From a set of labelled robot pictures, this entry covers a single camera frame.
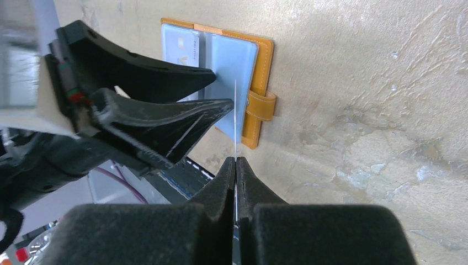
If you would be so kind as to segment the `white credit card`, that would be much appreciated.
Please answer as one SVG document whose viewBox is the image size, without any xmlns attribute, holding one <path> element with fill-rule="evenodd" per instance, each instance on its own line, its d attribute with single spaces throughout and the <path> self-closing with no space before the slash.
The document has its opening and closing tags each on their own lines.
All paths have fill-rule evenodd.
<svg viewBox="0 0 468 265">
<path fill-rule="evenodd" d="M 162 24 L 162 56 L 169 63 L 199 67 L 200 37 L 193 29 Z"/>
</svg>

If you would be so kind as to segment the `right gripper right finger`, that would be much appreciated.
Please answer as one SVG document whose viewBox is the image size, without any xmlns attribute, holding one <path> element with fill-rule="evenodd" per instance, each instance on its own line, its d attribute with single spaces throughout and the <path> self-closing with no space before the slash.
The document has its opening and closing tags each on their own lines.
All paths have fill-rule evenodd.
<svg viewBox="0 0 468 265">
<path fill-rule="evenodd" d="M 236 160 L 242 264 L 415 264 L 391 210 L 369 204 L 288 204 Z"/>
</svg>

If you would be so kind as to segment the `yellow leather card holder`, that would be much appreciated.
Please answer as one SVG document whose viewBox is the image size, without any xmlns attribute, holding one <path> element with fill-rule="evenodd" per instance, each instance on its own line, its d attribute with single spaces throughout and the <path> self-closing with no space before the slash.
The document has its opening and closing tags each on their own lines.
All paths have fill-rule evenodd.
<svg viewBox="0 0 468 265">
<path fill-rule="evenodd" d="M 267 90 L 274 52 L 273 41 L 259 36 L 186 22 L 179 19 L 161 18 L 161 23 L 250 41 L 259 45 L 256 65 L 254 67 L 248 94 L 248 106 L 246 107 L 246 117 L 244 118 L 241 140 L 242 144 L 254 150 L 258 146 L 261 122 L 271 121 L 275 110 L 276 95 Z"/>
</svg>

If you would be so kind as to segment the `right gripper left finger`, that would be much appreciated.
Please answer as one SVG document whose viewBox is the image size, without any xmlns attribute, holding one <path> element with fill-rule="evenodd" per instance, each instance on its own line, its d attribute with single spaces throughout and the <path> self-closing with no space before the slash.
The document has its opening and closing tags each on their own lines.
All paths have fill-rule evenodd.
<svg viewBox="0 0 468 265">
<path fill-rule="evenodd" d="M 236 161 L 183 204 L 83 204 L 57 226 L 42 264 L 231 264 Z"/>
</svg>

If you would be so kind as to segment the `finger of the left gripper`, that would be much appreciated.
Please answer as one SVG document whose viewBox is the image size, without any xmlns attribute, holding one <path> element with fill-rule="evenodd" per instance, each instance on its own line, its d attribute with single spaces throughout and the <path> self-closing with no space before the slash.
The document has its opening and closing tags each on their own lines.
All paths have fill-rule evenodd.
<svg viewBox="0 0 468 265">
<path fill-rule="evenodd" d="M 91 106 L 96 125 L 111 145 L 147 167 L 169 169 L 233 110 L 234 102 L 203 99 L 156 104 L 102 88 L 91 95 Z"/>
<path fill-rule="evenodd" d="M 212 70 L 133 53 L 98 34 L 81 20 L 56 29 L 63 57 L 58 69 L 67 97 L 76 102 L 100 88 L 120 87 L 130 98 L 176 102 L 216 80 Z"/>
</svg>

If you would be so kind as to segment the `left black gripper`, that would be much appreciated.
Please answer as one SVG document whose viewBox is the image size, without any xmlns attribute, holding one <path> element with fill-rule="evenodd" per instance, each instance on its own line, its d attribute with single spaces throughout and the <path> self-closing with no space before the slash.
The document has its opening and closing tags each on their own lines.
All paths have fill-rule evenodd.
<svg viewBox="0 0 468 265">
<path fill-rule="evenodd" d="M 16 128 L 1 128 L 1 220 L 69 182 L 76 181 L 107 160 L 146 173 L 145 164 L 110 144 L 92 113 L 91 98 L 72 102 L 62 88 L 57 59 L 48 54 L 52 86 L 62 114 L 70 119 L 74 136 Z"/>
</svg>

